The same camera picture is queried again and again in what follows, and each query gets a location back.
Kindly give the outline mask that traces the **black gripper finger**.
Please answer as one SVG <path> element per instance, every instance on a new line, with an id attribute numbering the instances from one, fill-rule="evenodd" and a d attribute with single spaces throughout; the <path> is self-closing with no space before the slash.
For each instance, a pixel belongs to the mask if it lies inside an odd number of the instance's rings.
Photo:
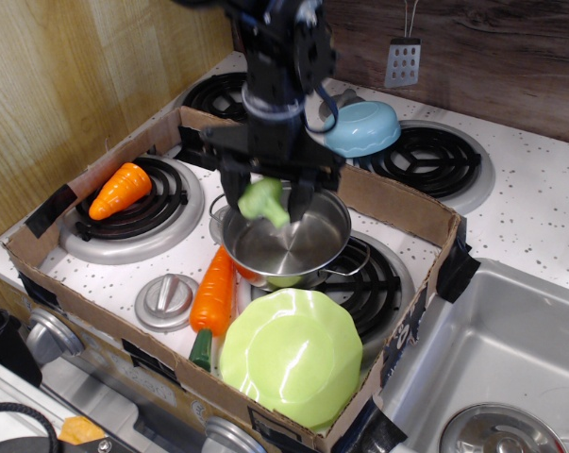
<path id="1" fill-rule="evenodd" d="M 238 170 L 221 170 L 221 185 L 227 204 L 235 211 L 239 210 L 238 202 L 250 183 L 250 174 Z"/>
<path id="2" fill-rule="evenodd" d="M 292 223 L 302 220 L 318 188 L 319 184 L 315 179 L 302 178 L 298 182 L 291 183 L 288 213 Z"/>

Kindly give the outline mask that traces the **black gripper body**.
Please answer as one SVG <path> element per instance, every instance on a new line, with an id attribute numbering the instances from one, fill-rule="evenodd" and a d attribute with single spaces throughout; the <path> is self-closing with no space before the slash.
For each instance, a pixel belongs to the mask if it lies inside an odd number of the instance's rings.
<path id="1" fill-rule="evenodd" d="M 315 141 L 300 117 L 268 123 L 252 115 L 244 124 L 208 126 L 201 132 L 215 149 L 219 170 L 298 182 L 318 181 L 318 189 L 339 187 L 343 158 Z"/>

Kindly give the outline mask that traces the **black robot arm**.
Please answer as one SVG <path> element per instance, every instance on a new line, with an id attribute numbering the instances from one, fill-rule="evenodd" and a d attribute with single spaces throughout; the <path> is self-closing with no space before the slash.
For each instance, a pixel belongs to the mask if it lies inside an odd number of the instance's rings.
<path id="1" fill-rule="evenodd" d="M 246 59 L 245 123 L 207 126 L 202 162 L 221 174 L 237 208 L 253 174 L 290 183 L 287 211 L 302 219 L 315 193 L 339 187 L 343 158 L 318 143 L 306 100 L 326 95 L 336 52 L 321 1 L 184 1 L 184 8 L 221 8 L 238 28 Z"/>

